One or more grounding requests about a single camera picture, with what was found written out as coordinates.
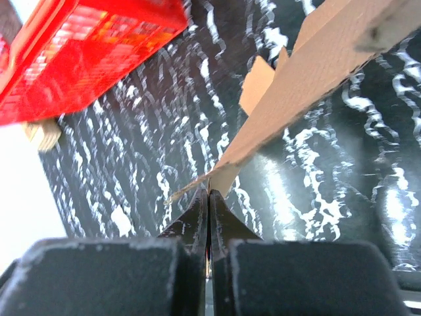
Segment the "brown cardboard box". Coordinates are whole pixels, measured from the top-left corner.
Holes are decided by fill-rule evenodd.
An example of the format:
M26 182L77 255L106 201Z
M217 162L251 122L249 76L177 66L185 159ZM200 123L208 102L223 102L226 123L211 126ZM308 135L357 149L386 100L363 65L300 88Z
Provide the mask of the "brown cardboard box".
M419 1L323 2L304 19L291 54L280 55L267 88L260 83L260 66L249 73L242 98L253 110L213 170L173 193L168 202L202 182L226 193L261 147L419 27Z

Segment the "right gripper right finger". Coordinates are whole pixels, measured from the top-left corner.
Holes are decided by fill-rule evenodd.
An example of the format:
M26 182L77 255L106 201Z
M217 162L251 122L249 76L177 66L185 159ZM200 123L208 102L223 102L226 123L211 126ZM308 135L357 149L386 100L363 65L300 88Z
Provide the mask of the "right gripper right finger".
M368 242L260 239L209 193L215 315L408 315L380 250Z

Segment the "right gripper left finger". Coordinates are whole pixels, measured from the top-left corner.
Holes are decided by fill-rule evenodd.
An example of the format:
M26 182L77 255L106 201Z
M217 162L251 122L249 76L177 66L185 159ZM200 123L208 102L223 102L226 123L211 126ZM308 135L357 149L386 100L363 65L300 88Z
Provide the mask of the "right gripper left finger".
M1 277L2 315L204 315L208 195L154 238L50 238Z

